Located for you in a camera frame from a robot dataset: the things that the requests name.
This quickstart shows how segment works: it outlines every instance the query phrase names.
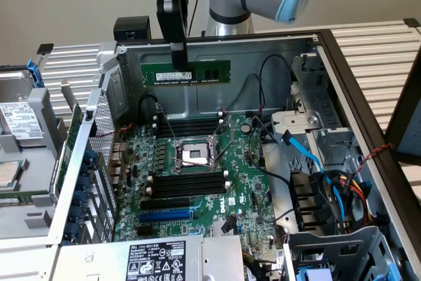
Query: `blue clip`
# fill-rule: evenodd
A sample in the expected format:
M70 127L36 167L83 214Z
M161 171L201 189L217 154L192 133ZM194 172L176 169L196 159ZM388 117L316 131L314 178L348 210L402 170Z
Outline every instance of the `blue clip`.
M32 71L32 75L35 78L35 86L36 88L44 88L44 82L42 80L41 73L39 72L38 65L32 62L32 59L29 59L26 68Z

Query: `blue pcie slot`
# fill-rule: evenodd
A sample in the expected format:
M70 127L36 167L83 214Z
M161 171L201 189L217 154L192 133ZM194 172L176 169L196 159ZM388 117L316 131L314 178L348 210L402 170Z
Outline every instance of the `blue pcie slot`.
M163 222L166 220L190 220L193 217L193 211L190 209L178 209L161 212L141 213L139 221L142 222Z

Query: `black frame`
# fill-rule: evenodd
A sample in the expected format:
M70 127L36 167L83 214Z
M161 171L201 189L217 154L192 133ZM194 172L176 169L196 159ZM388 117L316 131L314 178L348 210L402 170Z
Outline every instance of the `black frame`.
M329 29L300 30L272 32L263 34L243 34L238 36L211 36L204 38L189 38L187 42L197 43L204 41L232 41L241 39L264 39L287 36L311 36L316 34L329 60L330 66L336 75L339 85L351 108L351 112L361 130L362 136L370 151L386 144L385 136L374 116L351 68ZM163 39L148 41L125 41L124 45L164 44ZM421 205L418 202L399 162L390 149L383 150L373 157L380 176L386 186L390 198L396 208L402 224L408 234L409 240L419 258L421 258Z
M395 147L394 155L402 163L421 166L421 157L397 151L412 114L421 100L421 47L409 72L399 100L386 130L386 140Z

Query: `capacitor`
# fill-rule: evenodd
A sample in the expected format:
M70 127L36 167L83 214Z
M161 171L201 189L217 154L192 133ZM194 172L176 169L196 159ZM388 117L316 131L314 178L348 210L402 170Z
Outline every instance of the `capacitor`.
M272 246L274 245L274 237L272 235L269 235L269 249L272 249Z
M251 132L251 126L248 123L243 123L240 127L241 133L248 135Z

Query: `grey wall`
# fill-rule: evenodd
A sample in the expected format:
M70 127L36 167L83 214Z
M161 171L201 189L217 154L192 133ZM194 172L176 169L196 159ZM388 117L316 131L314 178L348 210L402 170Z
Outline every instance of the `grey wall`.
M190 0L189 14L194 0ZM209 2L200 0L193 35L205 29ZM154 38L161 37L155 0L0 0L0 64L25 63L40 43L57 45L93 43L112 39L119 16L148 14ZM310 0L293 26L354 22L421 21L421 0ZM256 30L287 27L254 17Z

